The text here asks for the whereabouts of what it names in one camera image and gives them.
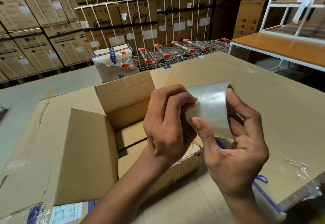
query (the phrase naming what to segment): open cardboard box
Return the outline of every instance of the open cardboard box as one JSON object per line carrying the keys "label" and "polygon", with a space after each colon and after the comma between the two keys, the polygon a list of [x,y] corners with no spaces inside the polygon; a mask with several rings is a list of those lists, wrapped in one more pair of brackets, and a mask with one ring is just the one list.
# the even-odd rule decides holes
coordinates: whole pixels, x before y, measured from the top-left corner
{"label": "open cardboard box", "polygon": [[[166,85],[182,82],[171,74]],[[0,217],[40,202],[100,199],[146,146],[143,119],[154,89],[146,71],[41,101],[1,174]],[[199,145],[195,139],[148,196],[197,169]]]}

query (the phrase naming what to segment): scissor handle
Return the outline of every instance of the scissor handle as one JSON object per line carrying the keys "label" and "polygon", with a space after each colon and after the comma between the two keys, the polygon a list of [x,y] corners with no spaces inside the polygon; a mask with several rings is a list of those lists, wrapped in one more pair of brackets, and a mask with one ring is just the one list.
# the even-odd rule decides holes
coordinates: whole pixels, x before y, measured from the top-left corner
{"label": "scissor handle", "polygon": [[258,179],[259,181],[262,181],[265,184],[268,183],[268,179],[265,176],[261,175],[261,174],[259,174],[258,176],[256,176],[256,179]]}

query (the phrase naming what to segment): white metal frame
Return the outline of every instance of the white metal frame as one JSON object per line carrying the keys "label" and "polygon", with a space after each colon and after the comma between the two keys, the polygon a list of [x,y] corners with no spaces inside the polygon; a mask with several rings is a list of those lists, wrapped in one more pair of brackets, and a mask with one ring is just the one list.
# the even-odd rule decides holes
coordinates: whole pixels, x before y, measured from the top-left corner
{"label": "white metal frame", "polygon": [[[303,16],[303,19],[300,22],[300,24],[298,26],[298,29],[297,29],[297,31],[295,33],[295,35],[290,35],[290,34],[281,33],[281,32],[273,32],[271,30],[272,29],[279,28],[279,27],[281,27],[283,25],[284,20],[285,20],[285,18],[287,16],[287,13],[289,11],[289,8],[299,8],[302,5],[301,4],[298,4],[298,3],[297,4],[285,4],[285,3],[284,4],[276,4],[276,3],[273,3],[273,0],[269,0],[268,5],[267,5],[267,8],[266,8],[266,11],[265,11],[265,15],[263,17],[263,21],[262,21],[262,24],[261,24],[260,32],[261,33],[275,35],[275,36],[281,36],[281,37],[287,37],[287,38],[304,40],[304,41],[313,42],[313,43],[325,44],[325,40],[322,40],[322,39],[299,36],[300,30],[301,30],[303,24],[305,23],[306,18],[308,16],[311,8],[325,8],[325,4],[315,4],[314,2],[315,2],[315,0],[311,0],[311,2],[308,5],[306,5],[305,7],[303,6],[304,8],[307,8],[307,11],[306,11],[306,13]],[[286,8],[286,10],[285,10],[285,12],[283,14],[283,17],[282,17],[282,20],[281,20],[280,25],[277,25],[277,26],[273,26],[273,27],[269,27],[269,28],[265,28],[264,29],[264,25],[265,25],[265,22],[266,22],[268,13],[270,11],[270,8],[272,8],[272,7],[284,7],[284,8]]]}
{"label": "white metal frame", "polygon": [[262,53],[262,54],[266,54],[266,55],[269,55],[269,56],[273,56],[273,57],[280,58],[280,59],[283,59],[283,60],[286,60],[286,61],[289,61],[289,62],[293,62],[293,63],[296,63],[296,64],[300,64],[300,65],[303,65],[303,66],[306,66],[306,67],[310,67],[310,68],[325,72],[325,67],[321,67],[321,66],[314,65],[314,64],[311,64],[311,63],[307,63],[307,62],[302,62],[302,61],[299,61],[299,60],[296,60],[296,59],[293,59],[293,58],[289,58],[289,57],[286,57],[286,56],[278,55],[278,54],[271,53],[271,52],[268,52],[268,51],[265,51],[265,50],[256,49],[256,48],[253,48],[253,47],[249,47],[249,46],[234,43],[234,42],[230,42],[229,51],[228,51],[229,55],[231,55],[232,46],[238,46],[238,47],[241,47],[241,48],[244,48],[244,49],[256,51],[256,52],[259,52],[259,53]]}

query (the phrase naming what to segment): roll of tape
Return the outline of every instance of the roll of tape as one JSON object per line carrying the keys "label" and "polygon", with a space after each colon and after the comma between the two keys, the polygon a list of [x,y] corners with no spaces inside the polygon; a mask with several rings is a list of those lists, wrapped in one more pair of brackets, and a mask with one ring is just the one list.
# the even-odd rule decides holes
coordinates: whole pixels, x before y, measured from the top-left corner
{"label": "roll of tape", "polygon": [[229,128],[226,90],[232,88],[230,82],[219,82],[202,86],[190,86],[187,91],[196,97],[196,107],[186,112],[186,117],[204,119],[216,137],[233,138]]}

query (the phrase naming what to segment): stacked shopping carts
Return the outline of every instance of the stacked shopping carts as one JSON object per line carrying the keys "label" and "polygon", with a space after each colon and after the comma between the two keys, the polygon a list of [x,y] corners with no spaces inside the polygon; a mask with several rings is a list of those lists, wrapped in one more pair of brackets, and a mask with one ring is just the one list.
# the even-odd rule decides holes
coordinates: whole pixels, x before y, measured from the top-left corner
{"label": "stacked shopping carts", "polygon": [[139,48],[140,56],[120,51],[121,67],[130,67],[135,73],[165,67],[173,63],[182,62],[197,56],[209,54],[214,51],[228,53],[230,41],[226,38],[193,42],[183,40],[184,44],[172,41],[172,47],[155,44],[155,51]]}

